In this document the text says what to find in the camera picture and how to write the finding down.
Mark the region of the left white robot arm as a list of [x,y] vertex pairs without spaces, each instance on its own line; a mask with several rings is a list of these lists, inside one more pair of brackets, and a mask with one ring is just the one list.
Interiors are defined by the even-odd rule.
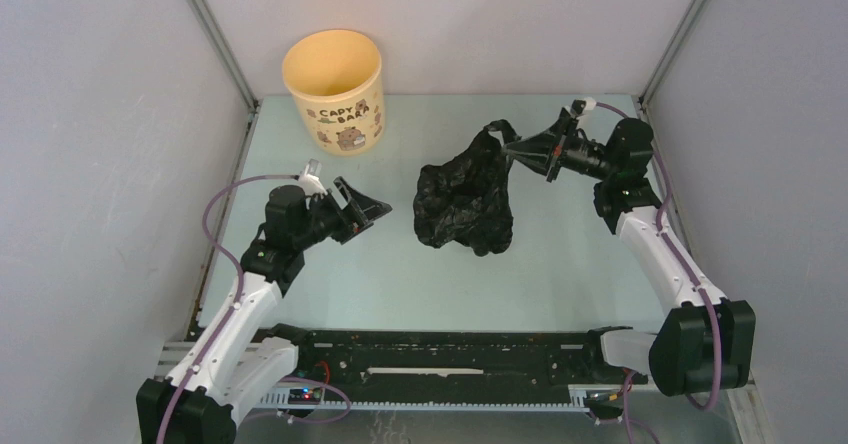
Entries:
[[240,259],[228,300],[186,356],[162,380],[149,378],[136,395],[144,443],[232,443],[259,399],[277,382],[304,380],[315,352],[280,337],[244,351],[265,316],[283,300],[305,265],[305,252],[326,239],[344,244],[392,210],[338,177],[340,205],[308,172],[284,176],[265,206],[264,221]]

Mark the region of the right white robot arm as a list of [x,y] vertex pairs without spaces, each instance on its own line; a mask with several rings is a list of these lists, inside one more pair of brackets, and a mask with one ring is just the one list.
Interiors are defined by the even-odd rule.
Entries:
[[698,267],[668,221],[669,198],[659,198],[647,177],[658,159],[651,126],[625,117],[599,143],[582,122],[592,110],[577,100],[546,130],[505,147],[514,161],[552,182],[563,170],[595,179],[594,207],[611,233],[632,253],[665,319],[655,333],[628,328],[600,331],[599,344],[581,356],[585,375],[606,382],[620,369],[650,377],[666,396],[697,393],[715,400],[749,381],[756,316],[733,301]]

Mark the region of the black trash bag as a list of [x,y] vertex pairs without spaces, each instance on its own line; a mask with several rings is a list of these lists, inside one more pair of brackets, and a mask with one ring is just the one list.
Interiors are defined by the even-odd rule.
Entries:
[[508,121],[492,121],[451,160],[421,168],[413,199],[413,229],[420,243],[438,249],[456,242],[478,257],[510,247],[512,159],[504,147],[517,139]]

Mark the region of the yellow capybara trash bin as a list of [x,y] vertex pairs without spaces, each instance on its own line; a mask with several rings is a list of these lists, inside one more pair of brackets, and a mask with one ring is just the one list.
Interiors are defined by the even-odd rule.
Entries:
[[345,29],[311,34],[289,49],[281,72],[320,149],[355,156],[385,134],[382,56],[366,35]]

